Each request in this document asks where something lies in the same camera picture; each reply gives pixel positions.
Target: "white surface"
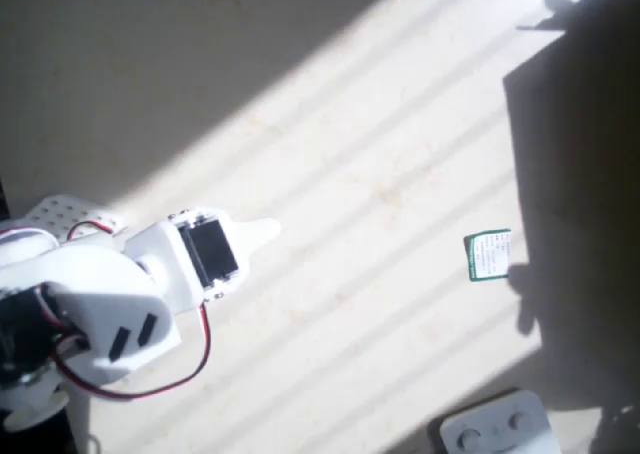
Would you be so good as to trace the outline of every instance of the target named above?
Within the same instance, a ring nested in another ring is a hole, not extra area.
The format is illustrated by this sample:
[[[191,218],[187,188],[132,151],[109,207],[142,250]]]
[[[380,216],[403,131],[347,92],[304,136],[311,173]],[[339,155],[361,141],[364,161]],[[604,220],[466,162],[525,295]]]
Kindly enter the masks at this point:
[[[517,391],[447,418],[440,434],[449,454],[561,454],[538,396]]]
[[[89,382],[121,379],[180,343],[173,316],[153,281],[117,251],[69,243],[0,269],[2,288],[24,290],[43,282],[52,283],[59,308],[91,344],[91,350],[69,359],[69,366]],[[148,313],[157,321],[141,348],[136,339]],[[120,327],[131,331],[129,341],[112,362],[109,351]]]
[[[519,329],[507,280],[467,276],[463,237],[496,226],[513,230],[512,263],[528,261],[502,79],[560,35],[516,30],[543,0],[7,3],[0,85],[19,92],[3,91],[0,118],[25,133],[0,153],[14,209],[69,192],[139,226],[192,205],[283,226],[210,306],[202,375],[144,402],[92,400],[73,413],[81,442],[423,453],[420,426],[514,373],[572,448],[625,398],[584,368],[600,341],[543,343],[537,323]],[[51,169],[13,160],[51,155]],[[197,316],[178,323],[186,342],[123,389],[196,362]]]

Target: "red and black wire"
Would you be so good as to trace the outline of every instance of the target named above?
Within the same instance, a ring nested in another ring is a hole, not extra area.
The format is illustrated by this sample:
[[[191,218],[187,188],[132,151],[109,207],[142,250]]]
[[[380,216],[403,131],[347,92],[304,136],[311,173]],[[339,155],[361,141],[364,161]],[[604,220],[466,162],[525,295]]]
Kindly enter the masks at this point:
[[[200,363],[198,364],[196,369],[188,376],[182,379],[179,379],[175,382],[172,382],[170,384],[157,387],[155,389],[150,389],[148,391],[142,391],[142,392],[136,392],[136,393],[117,392],[117,391],[112,391],[109,389],[104,389],[102,387],[96,386],[90,383],[89,381],[83,379],[82,377],[80,377],[78,374],[73,372],[73,370],[69,366],[65,364],[65,362],[60,357],[60,354],[58,352],[59,347],[66,341],[71,339],[76,339],[76,338],[82,338],[82,336],[78,334],[69,333],[61,336],[54,344],[53,350],[51,351],[51,359],[53,360],[54,364],[58,368],[58,371],[60,372],[60,374],[62,374],[62,376],[67,381],[80,387],[81,389],[83,389],[84,391],[87,391],[90,394],[103,397],[105,399],[111,399],[115,401],[132,401],[135,399],[150,397],[155,394],[160,394],[162,392],[166,392],[176,387],[182,386],[187,382],[191,381],[198,374],[200,374],[200,372],[207,365],[207,361],[209,360],[209,354],[211,352],[211,327],[209,326],[209,318],[207,317],[207,309],[204,303],[200,305],[199,312],[202,319],[202,325],[204,329],[204,340],[205,340],[204,353],[202,355]]]
[[[99,222],[96,221],[80,221],[77,224],[75,224],[71,229],[69,229],[69,233],[67,234],[67,241],[70,241],[71,239],[73,239],[73,234],[76,232],[76,229],[78,229],[79,227],[82,226],[93,226],[96,229],[101,230],[102,232],[106,232],[107,234],[113,234],[113,229],[111,229],[108,226],[105,226],[104,224],[101,224]]]
[[[71,331],[70,326],[62,322],[54,313],[54,309],[49,305],[47,289],[47,284],[40,284],[39,286],[36,286],[34,290],[34,295],[40,305],[42,317],[56,331],[69,333]]]

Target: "white robotic arm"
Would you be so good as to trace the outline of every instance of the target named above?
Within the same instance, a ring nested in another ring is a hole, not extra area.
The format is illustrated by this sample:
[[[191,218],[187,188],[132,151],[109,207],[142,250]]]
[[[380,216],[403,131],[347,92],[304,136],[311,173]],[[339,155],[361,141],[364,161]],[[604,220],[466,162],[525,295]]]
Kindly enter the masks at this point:
[[[180,343],[173,316],[233,292],[250,254],[275,238],[271,219],[236,223],[221,210],[182,211],[128,239],[123,252],[95,234],[57,245],[44,231],[0,232],[0,408],[5,429],[26,429],[62,409],[63,378],[98,386]],[[203,367],[198,366],[194,375]]]

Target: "perforated white plate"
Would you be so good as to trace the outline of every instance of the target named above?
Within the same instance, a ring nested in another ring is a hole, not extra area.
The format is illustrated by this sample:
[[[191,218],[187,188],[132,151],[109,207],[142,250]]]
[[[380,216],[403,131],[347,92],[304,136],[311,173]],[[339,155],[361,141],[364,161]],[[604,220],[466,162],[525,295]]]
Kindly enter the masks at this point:
[[[69,230],[79,222],[95,221],[113,229],[114,234],[122,231],[126,224],[116,213],[98,204],[78,199],[66,194],[45,197],[24,217],[27,225],[39,227],[56,236],[60,242],[67,240]],[[96,232],[92,226],[81,226],[74,232],[74,239]]]

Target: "green sd card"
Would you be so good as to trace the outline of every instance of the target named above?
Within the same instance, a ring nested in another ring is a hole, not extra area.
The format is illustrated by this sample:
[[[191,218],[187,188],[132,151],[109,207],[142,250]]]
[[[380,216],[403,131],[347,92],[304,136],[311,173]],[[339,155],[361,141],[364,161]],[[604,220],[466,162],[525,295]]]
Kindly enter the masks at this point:
[[[472,282],[503,279],[509,271],[511,229],[484,231],[465,238]]]

